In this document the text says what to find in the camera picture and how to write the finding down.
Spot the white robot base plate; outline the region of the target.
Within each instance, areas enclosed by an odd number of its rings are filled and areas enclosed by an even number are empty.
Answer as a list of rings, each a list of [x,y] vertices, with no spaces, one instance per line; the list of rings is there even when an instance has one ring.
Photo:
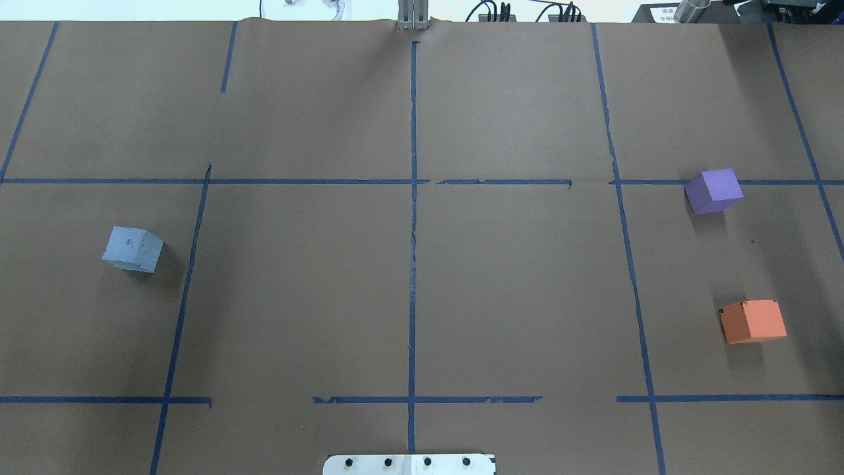
[[[494,455],[482,453],[338,455],[323,474],[497,474]]]

